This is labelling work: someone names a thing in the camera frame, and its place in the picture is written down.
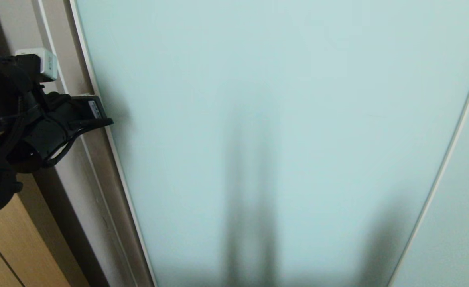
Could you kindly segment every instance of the white plug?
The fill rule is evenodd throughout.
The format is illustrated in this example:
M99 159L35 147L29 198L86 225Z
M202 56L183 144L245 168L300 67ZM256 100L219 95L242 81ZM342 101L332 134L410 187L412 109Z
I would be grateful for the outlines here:
M18 55L35 54L41 59L39 73L53 81L57 80L57 57L45 48L30 48L16 50L14 53Z

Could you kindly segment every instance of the white power adapter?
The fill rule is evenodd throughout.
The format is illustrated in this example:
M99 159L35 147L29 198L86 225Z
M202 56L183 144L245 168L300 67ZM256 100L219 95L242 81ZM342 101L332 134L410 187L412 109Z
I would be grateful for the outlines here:
M30 48L16 50L14 53L18 55L35 54L41 59L41 67L39 73L53 81L57 80L57 57L45 48Z

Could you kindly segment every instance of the light blue surface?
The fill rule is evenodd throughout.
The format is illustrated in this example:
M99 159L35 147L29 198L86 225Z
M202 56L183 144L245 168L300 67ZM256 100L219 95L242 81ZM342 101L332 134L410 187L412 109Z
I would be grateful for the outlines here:
M469 114L395 287L469 287Z
M230 242L245 286L267 255L282 286L386 284L468 95L469 0L78 11L160 287L224 285Z

